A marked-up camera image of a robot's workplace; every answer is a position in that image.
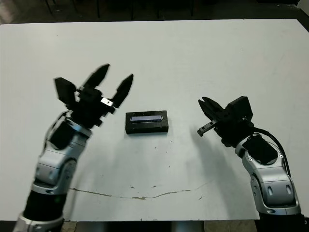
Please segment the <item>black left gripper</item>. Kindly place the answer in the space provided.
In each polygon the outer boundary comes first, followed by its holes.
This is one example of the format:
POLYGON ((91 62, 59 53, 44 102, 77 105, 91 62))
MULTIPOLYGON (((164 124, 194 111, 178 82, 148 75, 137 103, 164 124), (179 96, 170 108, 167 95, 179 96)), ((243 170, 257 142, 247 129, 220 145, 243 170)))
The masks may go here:
POLYGON ((91 73, 82 88, 77 90, 79 100, 66 104, 67 108, 72 111, 70 115, 72 121, 87 129, 99 127, 102 124, 101 118, 108 113, 113 114, 115 108, 119 108, 130 92, 133 74, 125 78, 117 88, 115 95, 111 98, 113 105, 102 102, 102 92, 96 87, 104 80, 109 66, 109 64, 101 65, 91 73))

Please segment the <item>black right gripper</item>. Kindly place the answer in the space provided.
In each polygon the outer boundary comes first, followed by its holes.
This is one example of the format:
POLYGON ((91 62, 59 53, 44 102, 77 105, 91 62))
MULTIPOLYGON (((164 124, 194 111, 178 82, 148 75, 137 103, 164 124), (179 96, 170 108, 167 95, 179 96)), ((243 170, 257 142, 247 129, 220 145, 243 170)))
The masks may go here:
POLYGON ((227 106, 223 108, 216 101, 202 97, 198 103, 210 122, 197 130, 199 136, 214 130, 226 147, 235 147, 252 134, 253 112, 250 106, 227 106))

